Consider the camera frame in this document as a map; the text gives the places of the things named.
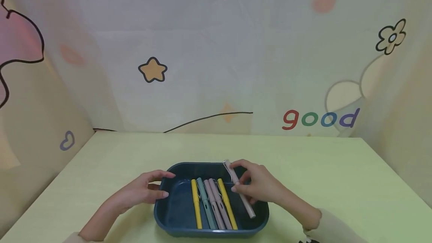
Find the hand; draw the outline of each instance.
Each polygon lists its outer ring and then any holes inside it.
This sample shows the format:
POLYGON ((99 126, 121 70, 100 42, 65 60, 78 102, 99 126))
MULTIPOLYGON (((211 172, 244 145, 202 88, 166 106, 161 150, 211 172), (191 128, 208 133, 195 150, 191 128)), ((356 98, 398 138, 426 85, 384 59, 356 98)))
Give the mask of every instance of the hand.
POLYGON ((250 197, 250 203, 257 200, 278 203, 285 186, 279 182, 263 165, 251 163, 247 160, 237 160, 231 163, 231 168, 242 166, 247 171, 239 179, 240 185, 234 186, 231 190, 250 197))
POLYGON ((108 198, 107 203, 118 207, 120 214, 137 204, 154 204, 156 200, 169 195, 168 192, 159 190, 159 184, 152 183, 161 181, 163 177, 173 178, 175 175, 162 170, 145 172, 108 198))

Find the orange star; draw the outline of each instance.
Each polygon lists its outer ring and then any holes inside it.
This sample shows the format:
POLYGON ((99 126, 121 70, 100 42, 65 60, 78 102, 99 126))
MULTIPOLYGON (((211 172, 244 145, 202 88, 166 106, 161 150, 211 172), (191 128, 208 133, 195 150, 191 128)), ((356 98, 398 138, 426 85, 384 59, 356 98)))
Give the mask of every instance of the orange star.
MULTIPOLYGON (((224 108, 221 110, 221 113, 232 113, 234 111, 234 109, 230 106, 230 104, 226 103, 224 108)), ((225 119, 225 122, 230 123, 231 119, 236 116, 234 114, 228 114, 228 115, 224 115, 223 118, 225 119)))
POLYGON ((154 80, 163 82, 165 81, 165 72, 167 71, 167 66, 159 63, 157 58, 151 57, 148 59, 146 64, 139 65, 139 71, 144 75, 144 79, 147 83, 151 83, 154 80))

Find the table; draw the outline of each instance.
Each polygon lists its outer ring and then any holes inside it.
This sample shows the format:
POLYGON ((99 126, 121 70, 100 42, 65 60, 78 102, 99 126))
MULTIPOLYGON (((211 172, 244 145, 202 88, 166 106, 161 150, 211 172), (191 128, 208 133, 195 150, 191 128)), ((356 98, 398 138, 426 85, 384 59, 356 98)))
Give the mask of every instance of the table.
MULTIPOLYGON (((429 242, 432 210, 360 138, 97 132, 0 243, 61 243, 102 202, 141 172, 183 161, 246 158, 369 242, 429 242)), ((302 229, 270 205, 267 226, 248 242, 298 243, 302 229)), ((172 238, 143 204, 121 215, 106 242, 215 242, 172 238)))

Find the plastic tray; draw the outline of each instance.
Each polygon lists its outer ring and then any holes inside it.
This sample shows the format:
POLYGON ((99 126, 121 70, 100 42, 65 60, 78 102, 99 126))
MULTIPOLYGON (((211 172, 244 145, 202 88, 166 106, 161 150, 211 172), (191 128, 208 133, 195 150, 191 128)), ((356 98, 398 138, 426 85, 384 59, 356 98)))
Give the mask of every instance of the plastic tray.
MULTIPOLYGON (((169 192, 168 198, 158 200, 154 205, 154 218, 157 225, 173 237, 202 237, 202 238, 250 238, 267 224, 269 207, 266 202, 253 205, 256 217, 251 219, 239 195, 231 192, 230 174, 222 163, 191 163, 175 164, 169 172, 176 174, 175 178, 164 178, 160 189, 169 192), (194 203, 192 200, 191 179, 201 177, 222 178, 238 230, 213 230, 209 228, 205 216, 204 206, 201 206, 202 229, 197 229, 194 203)), ((245 172, 242 167, 235 169, 240 178, 245 172)))

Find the yellow pen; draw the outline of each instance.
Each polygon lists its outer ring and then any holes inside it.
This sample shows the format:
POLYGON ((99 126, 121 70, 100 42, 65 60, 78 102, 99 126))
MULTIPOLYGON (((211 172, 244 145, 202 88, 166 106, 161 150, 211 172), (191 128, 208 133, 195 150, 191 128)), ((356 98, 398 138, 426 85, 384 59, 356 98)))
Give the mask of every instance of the yellow pen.
POLYGON ((225 189, 224 183, 221 178, 217 180, 220 192, 222 194, 222 201, 225 204, 226 211, 228 212, 229 220, 231 221, 232 228, 238 230, 236 219, 234 218, 233 209, 231 208, 230 200, 228 199, 227 190, 225 189))
POLYGON ((198 187, 197 181, 192 180, 192 197, 193 197, 193 205, 195 207, 195 217, 196 217, 196 226, 198 229, 203 228, 203 224, 201 222, 201 212, 200 212, 200 198, 198 196, 198 187))

